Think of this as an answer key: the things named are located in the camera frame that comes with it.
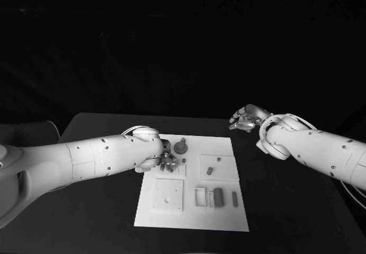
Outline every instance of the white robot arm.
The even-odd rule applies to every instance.
[[[137,128],[133,136],[112,135],[50,146],[0,145],[0,229],[45,193],[74,183],[133,168],[143,173],[159,165],[173,172],[170,147],[153,128]]]
[[[320,131],[293,114],[274,115],[248,104],[229,122],[229,129],[251,132],[259,126],[257,146],[264,153],[285,160],[290,156],[318,172],[366,190],[366,144]]]

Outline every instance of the robotic hand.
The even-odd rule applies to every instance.
[[[133,168],[143,173],[160,166],[173,172],[170,141],[156,129],[135,127],[133,136],[127,131],[50,146],[0,145],[0,229],[45,193],[74,183]]]
[[[307,167],[366,190],[365,143],[317,130],[298,116],[274,115],[252,104],[235,112],[229,122],[231,130],[251,132],[259,126],[257,146],[264,153],[281,160],[293,156]]]

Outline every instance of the round object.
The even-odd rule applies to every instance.
[[[182,155],[183,153],[186,153],[186,151],[189,150],[187,144],[183,142],[186,141],[184,139],[182,139],[180,142],[176,142],[174,144],[174,152]]]

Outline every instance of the black background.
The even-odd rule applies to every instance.
[[[124,1],[0,14],[1,122],[50,120],[62,133],[79,112],[229,119],[252,103],[366,141],[357,3]]]

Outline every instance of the table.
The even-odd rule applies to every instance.
[[[329,176],[262,153],[229,121],[81,113],[59,143],[123,133],[229,137],[249,232],[134,227],[143,174],[134,170],[45,194],[0,234],[3,253],[365,253],[366,240]]]

